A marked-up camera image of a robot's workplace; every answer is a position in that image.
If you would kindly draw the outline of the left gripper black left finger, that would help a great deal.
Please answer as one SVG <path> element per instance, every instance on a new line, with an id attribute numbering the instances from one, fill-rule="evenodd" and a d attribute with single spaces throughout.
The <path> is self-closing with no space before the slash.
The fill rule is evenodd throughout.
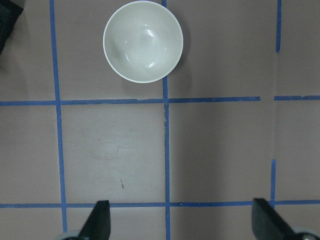
<path id="1" fill-rule="evenodd" d="M 111 214 L 108 200 L 98 201 L 83 225 L 79 240 L 108 240 L 111 235 Z"/>

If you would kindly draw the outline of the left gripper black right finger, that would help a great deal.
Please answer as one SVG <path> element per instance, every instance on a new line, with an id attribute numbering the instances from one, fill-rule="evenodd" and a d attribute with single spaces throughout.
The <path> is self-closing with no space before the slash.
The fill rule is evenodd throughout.
<path id="1" fill-rule="evenodd" d="M 264 198 L 252 200 L 252 231 L 257 240 L 295 240 L 296 233 Z"/>

